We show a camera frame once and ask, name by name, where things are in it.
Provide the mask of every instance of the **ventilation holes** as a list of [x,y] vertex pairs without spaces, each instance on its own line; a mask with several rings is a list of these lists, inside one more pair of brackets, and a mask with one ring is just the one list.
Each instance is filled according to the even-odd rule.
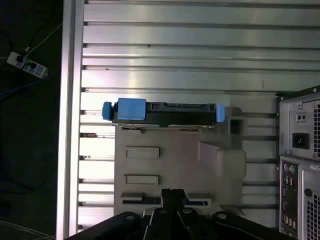
[[320,196],[313,195],[313,201],[307,201],[306,239],[320,239]]
[[320,158],[320,104],[314,110],[314,149],[315,156]]

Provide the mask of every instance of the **rectangular slot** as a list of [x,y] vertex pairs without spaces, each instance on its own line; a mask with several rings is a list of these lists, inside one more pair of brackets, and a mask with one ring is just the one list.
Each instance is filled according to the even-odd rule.
[[125,147],[125,157],[128,159],[157,159],[159,152],[158,147]]
[[156,187],[159,185],[158,175],[124,175],[125,184],[144,185],[146,187]]
[[142,192],[123,192],[121,194],[121,199],[123,201],[142,201],[143,193]]
[[143,197],[141,200],[122,200],[122,204],[160,205],[160,197]]

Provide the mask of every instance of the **blue plastic clip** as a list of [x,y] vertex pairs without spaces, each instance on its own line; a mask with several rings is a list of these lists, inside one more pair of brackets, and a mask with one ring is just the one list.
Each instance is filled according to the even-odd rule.
[[147,101],[141,98],[119,98],[118,119],[119,120],[146,120]]
[[215,105],[215,112],[216,112],[216,122],[222,123],[225,121],[226,113],[225,113],[225,105],[224,104],[216,104]]

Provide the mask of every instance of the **silver metal surface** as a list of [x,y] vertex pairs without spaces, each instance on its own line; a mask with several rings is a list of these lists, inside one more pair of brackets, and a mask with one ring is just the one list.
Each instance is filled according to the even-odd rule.
[[276,227],[275,93],[319,82],[319,1],[64,2],[56,238],[112,215],[94,199],[112,193],[115,131],[101,111],[118,98],[240,108],[242,212]]
[[221,91],[297,91],[316,85],[318,72],[214,72],[185,69],[84,70],[83,88],[174,89]]
[[74,26],[74,59],[72,84],[72,118],[70,147],[70,204],[69,204],[69,235],[78,232],[78,179],[79,179],[79,141],[80,141],[80,103],[82,79],[82,43],[84,22],[84,0],[75,2]]
[[63,5],[56,239],[69,236],[71,110],[74,56],[74,1]]
[[320,26],[317,9],[212,5],[87,4],[86,22]]
[[320,48],[318,30],[197,28],[189,26],[88,25],[85,44],[190,45],[257,48]]

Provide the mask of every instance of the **power strip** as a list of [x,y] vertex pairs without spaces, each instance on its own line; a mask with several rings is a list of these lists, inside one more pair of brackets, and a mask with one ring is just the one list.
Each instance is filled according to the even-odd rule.
[[[20,54],[12,51],[10,53],[10,56],[8,57],[7,59],[7,63],[12,65],[12,66],[15,66],[16,68],[18,69],[21,69],[23,67],[23,65],[25,64],[28,64],[28,65],[25,65],[23,67],[23,71],[29,73],[29,74],[32,74],[33,76],[36,76],[37,78],[40,78],[40,79],[43,79],[44,77],[46,77],[48,75],[48,68],[46,68],[45,66],[35,62],[35,61],[32,61],[30,59],[24,59],[23,62],[18,62],[17,61],[17,57],[19,56]],[[35,68],[31,68],[29,64],[31,63],[34,63],[36,64],[36,67]]]

